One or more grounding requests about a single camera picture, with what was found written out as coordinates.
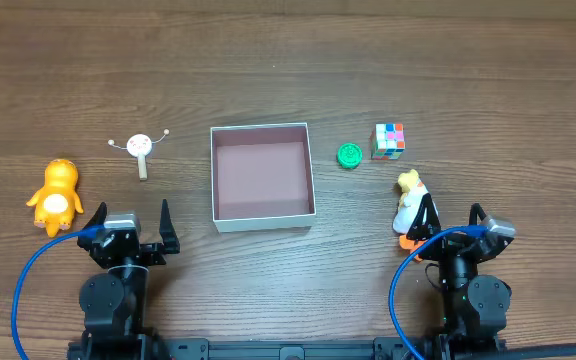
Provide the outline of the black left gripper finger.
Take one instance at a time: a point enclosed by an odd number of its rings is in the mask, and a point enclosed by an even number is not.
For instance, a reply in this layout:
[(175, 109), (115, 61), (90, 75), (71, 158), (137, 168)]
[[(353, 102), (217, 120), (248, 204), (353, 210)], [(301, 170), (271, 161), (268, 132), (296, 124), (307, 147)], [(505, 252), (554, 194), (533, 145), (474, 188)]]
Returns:
[(180, 253), (180, 242), (171, 220), (169, 205), (166, 199), (162, 200), (159, 234), (162, 238), (164, 252), (166, 254)]
[(101, 202), (94, 215), (82, 229), (84, 234), (96, 234), (104, 228), (104, 221), (107, 217), (107, 205)]

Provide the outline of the white and yellow duck plush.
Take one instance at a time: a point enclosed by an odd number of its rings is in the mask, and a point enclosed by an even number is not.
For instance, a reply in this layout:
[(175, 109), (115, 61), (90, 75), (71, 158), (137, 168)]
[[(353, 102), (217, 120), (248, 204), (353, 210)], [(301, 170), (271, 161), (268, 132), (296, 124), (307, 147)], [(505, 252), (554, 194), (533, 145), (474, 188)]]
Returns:
[(399, 235), (399, 245), (404, 250), (414, 252), (423, 242), (410, 240), (407, 233), (419, 211), (422, 198), (429, 191), (414, 169), (399, 175), (397, 185), (401, 189), (398, 210), (393, 220), (393, 231)]

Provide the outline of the orange bear figure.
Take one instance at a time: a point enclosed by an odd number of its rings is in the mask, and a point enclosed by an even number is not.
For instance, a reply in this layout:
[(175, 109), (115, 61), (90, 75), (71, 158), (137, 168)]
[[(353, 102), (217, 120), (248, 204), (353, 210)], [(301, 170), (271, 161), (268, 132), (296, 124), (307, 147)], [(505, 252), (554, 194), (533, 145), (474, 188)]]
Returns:
[(69, 230), (75, 214), (84, 213), (76, 192), (78, 178), (73, 162), (55, 159), (45, 169), (43, 186), (26, 202), (34, 208), (33, 224), (43, 228), (50, 238), (60, 230)]

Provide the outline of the multicolour puzzle cube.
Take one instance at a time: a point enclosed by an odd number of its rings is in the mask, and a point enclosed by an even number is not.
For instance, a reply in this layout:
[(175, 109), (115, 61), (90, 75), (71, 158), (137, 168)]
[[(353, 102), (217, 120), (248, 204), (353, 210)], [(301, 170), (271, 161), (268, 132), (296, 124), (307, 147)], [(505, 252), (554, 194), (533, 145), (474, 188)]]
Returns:
[(373, 160), (396, 160), (406, 148), (404, 125), (401, 123), (377, 123), (370, 135)]

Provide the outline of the green round cap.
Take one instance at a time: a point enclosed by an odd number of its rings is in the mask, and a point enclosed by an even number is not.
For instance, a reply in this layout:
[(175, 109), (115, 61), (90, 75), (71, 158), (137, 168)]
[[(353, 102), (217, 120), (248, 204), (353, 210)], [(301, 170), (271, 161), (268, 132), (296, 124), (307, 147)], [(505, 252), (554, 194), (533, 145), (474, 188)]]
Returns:
[(354, 169), (362, 161), (363, 153), (355, 143), (344, 143), (337, 151), (337, 161), (342, 168)]

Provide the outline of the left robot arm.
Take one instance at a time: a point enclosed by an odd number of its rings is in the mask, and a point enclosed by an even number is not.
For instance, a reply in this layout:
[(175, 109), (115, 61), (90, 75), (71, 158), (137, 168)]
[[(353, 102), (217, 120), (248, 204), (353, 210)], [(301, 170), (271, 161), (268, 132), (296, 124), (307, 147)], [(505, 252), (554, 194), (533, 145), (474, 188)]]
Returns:
[(133, 212), (110, 214), (102, 203), (82, 229), (77, 245), (104, 271), (79, 291), (84, 312), (81, 339), (68, 346), (68, 360), (170, 360), (164, 339), (144, 325), (149, 268), (180, 252), (168, 202), (162, 201), (159, 242), (142, 243)]

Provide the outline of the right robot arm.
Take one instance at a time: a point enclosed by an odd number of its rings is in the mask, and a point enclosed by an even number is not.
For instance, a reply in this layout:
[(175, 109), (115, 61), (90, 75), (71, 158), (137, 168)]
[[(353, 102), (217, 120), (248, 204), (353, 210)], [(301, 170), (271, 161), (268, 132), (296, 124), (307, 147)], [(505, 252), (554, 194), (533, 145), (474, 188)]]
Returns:
[(506, 327), (512, 290), (495, 276), (479, 274), (478, 265), (497, 257), (515, 235), (511, 222), (485, 213), (478, 203), (464, 229), (443, 230), (432, 197), (422, 196), (406, 238), (417, 246), (417, 259), (438, 268), (434, 287), (444, 320), (414, 342), (415, 358), (458, 359), (502, 349), (497, 334)]

